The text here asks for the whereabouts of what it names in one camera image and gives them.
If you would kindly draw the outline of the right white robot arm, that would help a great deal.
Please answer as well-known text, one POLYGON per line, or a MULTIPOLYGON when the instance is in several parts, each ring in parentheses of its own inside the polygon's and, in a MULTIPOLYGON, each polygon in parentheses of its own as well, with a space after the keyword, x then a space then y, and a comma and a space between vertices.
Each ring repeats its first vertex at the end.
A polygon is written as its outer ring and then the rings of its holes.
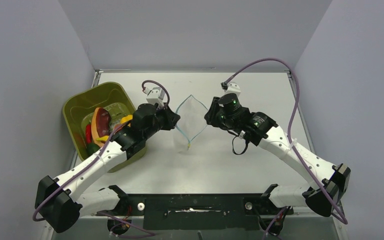
POLYGON ((351 170, 335 165, 299 144, 263 112, 251 112, 234 93, 213 97, 205 114, 206 123, 229 131, 236 137, 266 150, 297 172, 306 183, 281 186, 274 183, 263 193, 262 209, 269 214, 283 207, 308 207, 316 214, 330 217, 347 190, 351 170))

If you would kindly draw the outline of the clear zip top bag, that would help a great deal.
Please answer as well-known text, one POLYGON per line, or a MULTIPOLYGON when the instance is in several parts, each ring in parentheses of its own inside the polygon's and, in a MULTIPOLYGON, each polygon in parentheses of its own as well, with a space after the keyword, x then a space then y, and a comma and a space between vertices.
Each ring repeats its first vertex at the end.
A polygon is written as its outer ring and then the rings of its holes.
POLYGON ((205 114, 208 108, 192 94, 177 107, 175 113, 180 116, 173 133, 174 148, 178 153, 188 151, 193 140, 207 127, 205 114))

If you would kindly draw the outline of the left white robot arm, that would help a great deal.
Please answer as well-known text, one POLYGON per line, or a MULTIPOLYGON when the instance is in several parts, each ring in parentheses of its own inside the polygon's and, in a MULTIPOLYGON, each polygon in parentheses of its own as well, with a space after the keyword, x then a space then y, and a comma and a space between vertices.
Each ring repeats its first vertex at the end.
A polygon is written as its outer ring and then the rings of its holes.
POLYGON ((33 221, 46 221, 57 233, 62 233, 83 216, 115 210, 127 199, 117 185, 90 193, 85 190, 141 151, 158 131, 173 130, 180 118, 167 105, 157 108, 150 103, 141 104, 132 119, 114 130, 103 147, 88 159, 55 178, 47 175, 39 181, 33 221))

